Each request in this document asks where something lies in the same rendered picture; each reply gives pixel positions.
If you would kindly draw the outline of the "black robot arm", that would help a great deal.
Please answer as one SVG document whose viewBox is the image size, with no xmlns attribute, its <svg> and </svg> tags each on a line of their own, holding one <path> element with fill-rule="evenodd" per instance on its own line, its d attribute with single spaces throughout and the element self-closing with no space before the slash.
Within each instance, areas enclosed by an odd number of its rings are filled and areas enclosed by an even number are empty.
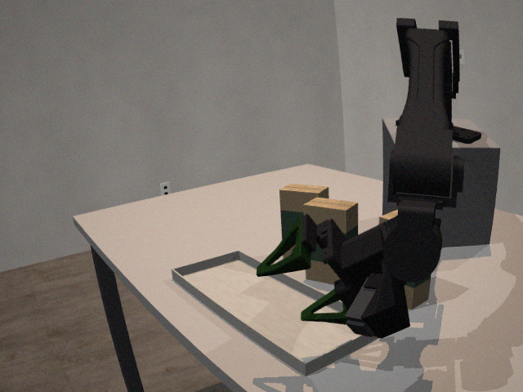
<svg viewBox="0 0 523 392">
<path fill-rule="evenodd" d="M 346 325 L 355 334 L 377 338 L 410 327 L 404 285 L 425 279 L 437 267 L 442 236 L 436 209 L 456 207 L 457 192 L 463 191 L 464 158 L 454 155 L 451 198 L 433 197 L 449 197 L 453 140 L 471 144 L 481 138 L 480 132 L 452 123 L 460 80 L 458 21 L 417 29 L 415 19 L 397 18 L 396 28 L 407 78 L 410 66 L 389 169 L 387 201 L 397 200 L 398 216 L 386 222 L 386 242 L 379 228 L 340 247 L 342 271 L 359 291 Z"/>
</svg>

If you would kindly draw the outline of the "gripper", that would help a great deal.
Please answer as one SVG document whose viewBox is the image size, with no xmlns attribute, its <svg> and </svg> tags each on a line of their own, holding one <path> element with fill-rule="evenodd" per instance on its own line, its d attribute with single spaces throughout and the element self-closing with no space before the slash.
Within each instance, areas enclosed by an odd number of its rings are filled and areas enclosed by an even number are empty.
<svg viewBox="0 0 523 392">
<path fill-rule="evenodd" d="M 340 279 L 334 282 L 334 289 L 331 292 L 301 312 L 301 321 L 346 325 L 347 319 L 345 318 L 345 314 L 359 291 L 342 271 L 340 247 L 379 228 L 381 228 L 382 236 L 386 242 L 388 236 L 386 222 L 347 240 L 333 219 L 326 220 L 317 225 L 311 217 L 306 214 L 294 222 L 279 246 L 257 267 L 257 277 L 308 270 L 311 267 L 311 253 L 316 251 L 316 244 L 318 244 L 322 249 L 322 260 L 324 264 L 328 263 Z M 296 247 L 290 256 L 273 264 L 295 244 Z M 341 313 L 315 314 L 317 310 L 336 301 L 343 303 L 343 311 Z"/>
</svg>

